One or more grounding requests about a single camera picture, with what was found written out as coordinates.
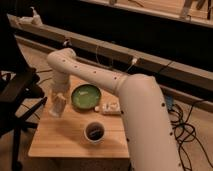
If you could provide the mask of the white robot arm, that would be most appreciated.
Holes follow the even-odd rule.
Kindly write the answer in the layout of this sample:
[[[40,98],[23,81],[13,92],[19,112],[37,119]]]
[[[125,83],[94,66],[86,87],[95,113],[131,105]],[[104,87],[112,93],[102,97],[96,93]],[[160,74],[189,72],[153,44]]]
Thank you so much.
[[[70,48],[50,53],[47,63],[53,69],[54,115],[64,110],[70,77],[77,76],[118,97],[134,171],[183,171],[164,96],[154,77],[81,63]]]

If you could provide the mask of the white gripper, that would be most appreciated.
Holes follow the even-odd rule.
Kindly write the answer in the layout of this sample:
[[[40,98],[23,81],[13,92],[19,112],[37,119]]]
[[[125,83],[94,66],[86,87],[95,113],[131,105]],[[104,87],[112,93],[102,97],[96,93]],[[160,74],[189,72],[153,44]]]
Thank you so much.
[[[53,71],[51,89],[51,104],[54,104],[56,95],[62,94],[63,96],[61,97],[61,108],[62,110],[64,110],[67,104],[66,96],[70,90],[70,76],[62,72]]]

